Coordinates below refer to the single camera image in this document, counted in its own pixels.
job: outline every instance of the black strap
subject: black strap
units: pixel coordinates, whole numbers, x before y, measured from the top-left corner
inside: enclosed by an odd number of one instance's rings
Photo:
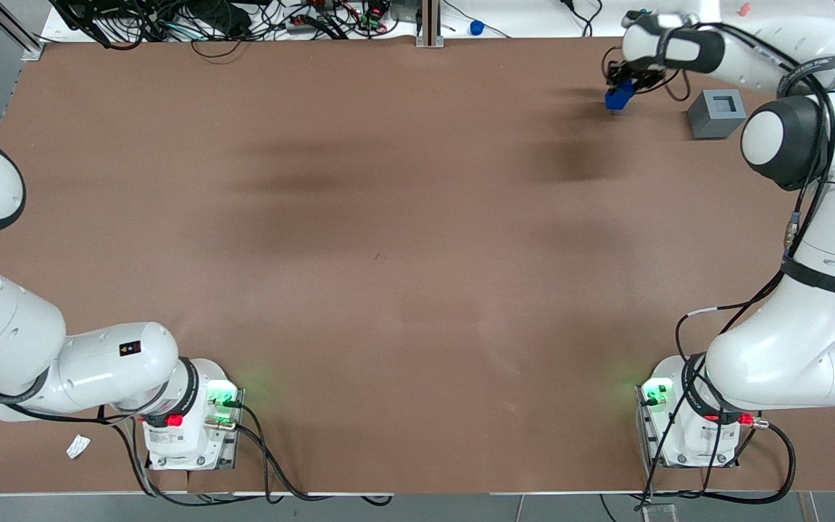
[[[662,30],[659,36],[659,42],[656,43],[656,64],[665,65],[665,53],[669,50],[669,40],[672,39],[672,33],[681,27],[666,27]]]
[[[164,412],[159,415],[143,416],[144,422],[155,428],[166,427],[166,417],[170,415],[185,415],[188,413],[188,411],[192,409],[192,405],[195,404],[196,396],[199,394],[199,370],[196,369],[195,365],[192,364],[192,361],[189,360],[188,357],[179,357],[179,360],[183,361],[186,371],[188,371],[186,374],[188,376],[186,393],[183,394],[179,403],[177,403],[176,406],[173,406],[169,412]]]
[[[43,384],[47,382],[47,374],[50,373],[50,368],[43,371],[37,379],[30,385],[24,393],[21,394],[0,394],[0,404],[17,404],[34,397],[34,394],[43,388]]]
[[[778,98],[785,98],[791,92],[793,86],[797,85],[800,80],[805,79],[805,76],[819,73],[821,70],[835,70],[835,55],[828,57],[818,57],[809,62],[803,62],[801,65],[792,69],[791,72],[782,77],[778,82]]]
[[[832,291],[835,294],[835,276],[818,272],[814,268],[805,267],[794,259],[788,256],[785,252],[784,257],[781,258],[781,271],[792,280],[798,281],[801,284],[819,288],[821,290]]]
[[[693,354],[689,356],[689,360],[685,363],[685,366],[682,367],[682,389],[685,390],[685,399],[686,402],[689,403],[689,406],[695,410],[695,413],[698,413],[700,416],[705,417],[705,419],[721,423],[721,424],[732,424],[735,423],[739,419],[739,413],[742,412],[738,407],[734,407],[733,405],[727,403],[723,400],[721,394],[713,387],[712,384],[708,384],[708,390],[710,393],[715,396],[715,399],[720,401],[721,409],[715,409],[715,407],[710,406],[706,403],[700,393],[698,392],[698,387],[695,386],[695,382],[700,380],[700,377],[697,379],[689,379],[691,374],[694,372],[693,369],[698,367],[699,359],[704,354]]]

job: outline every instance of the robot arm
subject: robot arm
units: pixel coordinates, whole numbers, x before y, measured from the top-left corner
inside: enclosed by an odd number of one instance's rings
[[[811,16],[738,17],[736,24],[721,17],[700,19],[698,14],[643,13],[624,17],[623,62],[614,62],[609,76],[610,91],[627,83],[637,88],[652,86],[668,69],[703,73],[731,85],[774,94],[786,74],[782,57],[763,46],[748,46],[738,28],[780,50],[795,62],[835,57],[835,19]],[[816,72],[826,88],[835,86],[835,69]]]
[[[0,150],[0,229],[25,206],[19,169]],[[66,334],[63,314],[0,275],[0,420],[30,421],[109,404],[144,420],[154,467],[215,469],[234,384],[209,360],[179,357],[158,323]]]
[[[774,93],[777,100],[749,117],[743,157],[787,191],[807,185],[821,191],[801,237],[792,215],[783,277],[762,307],[715,338],[705,354],[687,363],[681,357],[663,360],[641,386],[647,446],[653,450],[652,440],[670,430],[660,449],[663,465],[732,462],[739,413],[835,406],[835,19],[734,21],[630,13],[624,20],[624,62],[612,64],[608,75],[607,98],[623,103],[662,80],[668,69]],[[812,80],[805,79],[808,74]],[[808,86],[821,90],[819,96]],[[822,181],[814,181],[818,171],[826,172]],[[704,378],[692,378],[694,370]],[[687,406],[670,417],[682,397]]]

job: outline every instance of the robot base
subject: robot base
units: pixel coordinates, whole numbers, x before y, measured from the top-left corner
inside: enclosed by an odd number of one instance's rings
[[[676,404],[684,392],[682,369],[685,363],[681,357],[669,357],[653,370],[652,377],[636,387],[637,429],[641,452],[647,466],[652,461],[662,440],[662,434],[669,427]],[[648,402],[659,402],[649,405]],[[687,400],[678,409],[676,422],[669,428],[669,434],[660,453],[658,465],[664,467],[707,467],[710,453],[715,446],[717,423],[694,412]],[[739,424],[728,423],[720,427],[717,454],[713,465],[733,465],[736,443],[739,441]]]
[[[199,374],[196,399],[179,426],[153,427],[144,423],[150,469],[199,471],[232,469],[238,433],[226,424],[241,422],[239,407],[222,407],[215,400],[243,400],[243,391],[228,381],[211,360],[194,359]],[[219,426],[210,426],[218,422]]]

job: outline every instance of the gray floor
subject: gray floor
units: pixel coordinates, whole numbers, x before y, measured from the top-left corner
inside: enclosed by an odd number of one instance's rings
[[[637,522],[639,513],[633,511],[636,501],[623,495],[607,495],[607,507],[617,522]],[[517,518],[518,496],[489,495],[403,495],[395,497],[391,505],[377,508],[357,498],[338,498],[308,503],[287,499],[269,506],[263,501],[242,502],[237,505],[182,508],[166,505],[144,496],[39,496],[0,497],[0,520],[24,522],[115,522],[137,518],[144,520],[173,520],[200,522],[210,516],[230,520],[259,520],[267,522],[328,520],[379,522],[460,521],[513,522]],[[675,502],[680,520],[703,522],[735,522],[738,520],[768,520],[771,522],[803,522],[796,495],[789,495],[776,505],[749,507],[725,505],[722,502],[699,500]],[[536,522],[610,522],[596,495],[528,495],[520,511],[521,521]],[[835,520],[824,518],[821,521]]]
[[[49,5],[46,0],[11,0],[6,2],[31,30],[40,30]],[[0,119],[19,77],[21,51],[0,33]],[[381,520],[513,522],[520,497],[489,495],[405,495],[390,506],[374,508],[359,499],[332,499],[310,503],[289,499],[280,505],[245,502],[216,508],[188,509],[166,505],[139,495],[46,495],[0,497],[0,520],[24,522],[113,522],[133,518],[145,520],[204,521],[210,516],[236,521],[265,519],[357,521]],[[626,496],[607,496],[607,504],[617,522],[641,520],[633,511],[636,502]],[[835,522],[835,493],[789,495],[783,502],[769,506],[740,506],[699,500],[676,501],[680,519],[687,522],[735,522],[763,520],[772,522]],[[596,495],[527,496],[520,520],[537,522],[607,521],[609,518]]]

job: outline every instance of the brown table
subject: brown table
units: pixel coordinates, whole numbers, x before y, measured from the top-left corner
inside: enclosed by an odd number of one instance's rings
[[[609,115],[613,43],[259,43],[226,65],[50,46],[0,129],[29,193],[0,273],[72,333],[158,320],[221,363],[303,489],[640,489],[633,385],[676,318],[768,280],[792,196],[738,136],[691,140],[661,91]],[[723,320],[688,324],[689,349]],[[835,410],[769,418],[796,489],[835,489]],[[713,486],[776,488],[784,466],[759,436]],[[246,447],[163,486],[260,490],[261,466]],[[0,423],[0,492],[114,489],[136,484],[112,432]]]

